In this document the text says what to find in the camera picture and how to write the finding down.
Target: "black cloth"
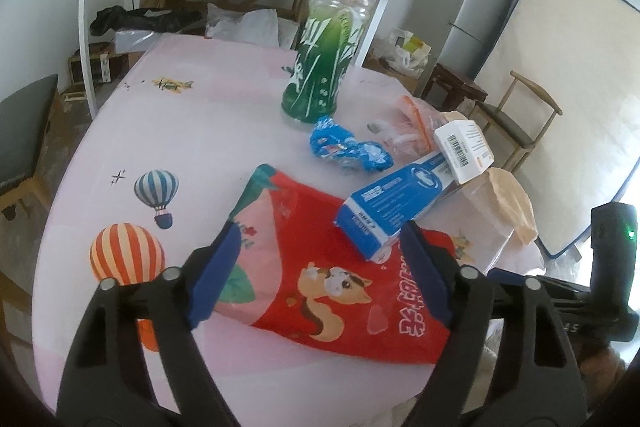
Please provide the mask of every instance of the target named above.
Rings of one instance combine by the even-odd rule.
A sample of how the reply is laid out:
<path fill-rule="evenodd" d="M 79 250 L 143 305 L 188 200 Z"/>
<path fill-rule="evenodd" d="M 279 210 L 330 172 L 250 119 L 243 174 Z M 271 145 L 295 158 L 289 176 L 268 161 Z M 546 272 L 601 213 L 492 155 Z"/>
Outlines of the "black cloth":
<path fill-rule="evenodd" d="M 167 11 L 169 13 L 163 15 L 151 15 Z M 186 8 L 177 10 L 138 8 L 126 11 L 122 6 L 112 6 L 97 13 L 95 21 L 89 26 L 89 32 L 95 37 L 104 35 L 108 30 L 149 30 L 159 33 L 176 33 L 200 19 L 202 19 L 200 12 Z"/>
<path fill-rule="evenodd" d="M 0 102 L 0 196 L 34 175 L 57 85 L 52 74 Z"/>

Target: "silver refrigerator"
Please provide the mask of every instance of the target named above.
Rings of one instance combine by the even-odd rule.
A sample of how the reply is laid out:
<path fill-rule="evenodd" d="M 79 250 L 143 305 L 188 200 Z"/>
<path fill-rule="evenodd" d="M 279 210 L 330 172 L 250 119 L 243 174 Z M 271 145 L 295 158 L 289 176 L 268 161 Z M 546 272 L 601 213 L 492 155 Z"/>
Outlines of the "silver refrigerator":
<path fill-rule="evenodd" d="M 513 0 L 414 0 L 402 29 L 431 46 L 418 84 L 424 89 L 436 63 L 475 78 L 491 52 Z"/>

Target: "crumpled blue wrapper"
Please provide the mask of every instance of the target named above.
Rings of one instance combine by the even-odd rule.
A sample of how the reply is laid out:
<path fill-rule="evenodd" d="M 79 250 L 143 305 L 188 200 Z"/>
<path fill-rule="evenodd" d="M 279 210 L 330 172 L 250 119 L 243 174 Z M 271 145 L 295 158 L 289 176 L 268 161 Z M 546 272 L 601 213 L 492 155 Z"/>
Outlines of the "crumpled blue wrapper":
<path fill-rule="evenodd" d="M 328 158 L 348 169 L 384 171 L 394 160 L 377 142 L 358 142 L 350 131 L 324 116 L 318 120 L 309 138 L 314 156 Z"/>

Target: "plastic bag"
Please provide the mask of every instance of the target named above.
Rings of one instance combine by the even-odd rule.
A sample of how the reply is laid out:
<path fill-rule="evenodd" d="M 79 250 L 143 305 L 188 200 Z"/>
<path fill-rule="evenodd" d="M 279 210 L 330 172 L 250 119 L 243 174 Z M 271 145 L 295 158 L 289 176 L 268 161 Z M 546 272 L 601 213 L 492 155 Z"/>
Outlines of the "plastic bag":
<path fill-rule="evenodd" d="M 104 35 L 108 30 L 122 29 L 177 33 L 201 19 L 200 12 L 185 8 L 139 8 L 126 11 L 122 6 L 113 6 L 97 13 L 89 31 L 95 37 Z"/>
<path fill-rule="evenodd" d="M 230 42 L 248 42 L 266 48 L 290 49 L 298 25 L 278 18 L 276 10 L 247 13 L 223 10 L 207 5 L 206 37 Z"/>
<path fill-rule="evenodd" d="M 445 196 L 416 222 L 421 228 L 449 234 L 458 262 L 484 274 L 513 235 L 513 225 L 502 217 L 485 174 Z"/>
<path fill-rule="evenodd" d="M 420 98 L 402 95 L 394 102 L 395 111 L 386 120 L 374 120 L 367 128 L 398 158 L 417 160 L 438 147 L 433 131 L 447 119 Z"/>
<path fill-rule="evenodd" d="M 258 167 L 230 216 L 241 250 L 216 311 L 334 353 L 436 362 L 449 331 L 431 317 L 398 243 L 385 264 L 364 261 L 334 225 L 341 204 Z M 446 234 L 425 235 L 453 253 Z"/>
<path fill-rule="evenodd" d="M 418 78 L 429 61 L 431 47 L 411 32 L 394 29 L 386 39 L 374 38 L 372 54 L 394 71 Z"/>
<path fill-rule="evenodd" d="M 532 243 L 538 237 L 538 227 L 533 216 L 533 206 L 524 188 L 510 172 L 488 169 L 487 174 L 502 217 L 513 225 L 523 245 Z"/>
<path fill-rule="evenodd" d="M 162 33 L 148 30 L 118 30 L 113 38 L 117 54 L 143 53 L 153 46 Z"/>
<path fill-rule="evenodd" d="M 483 273 L 494 267 L 503 250 L 513 259 L 502 266 L 516 268 L 518 273 L 540 268 L 540 250 L 531 246 L 538 232 L 529 197 L 513 174 L 502 169 L 487 169 L 438 202 L 417 223 L 448 233 L 459 263 Z"/>

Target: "squirrel cartoon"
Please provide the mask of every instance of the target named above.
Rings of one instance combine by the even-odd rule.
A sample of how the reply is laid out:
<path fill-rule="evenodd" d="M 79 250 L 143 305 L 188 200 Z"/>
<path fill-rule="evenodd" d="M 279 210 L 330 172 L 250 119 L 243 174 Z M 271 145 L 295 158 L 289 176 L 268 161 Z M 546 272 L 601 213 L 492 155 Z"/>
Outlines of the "squirrel cartoon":
<path fill-rule="evenodd" d="M 332 312 L 328 304 L 316 299 L 327 297 L 339 304 L 367 304 L 371 297 L 366 287 L 371 284 L 344 268 L 318 268 L 314 263 L 300 272 L 298 290 L 302 293 L 302 314 L 316 325 L 316 333 L 311 337 L 320 342 L 332 342 L 344 330 L 344 321 Z"/>

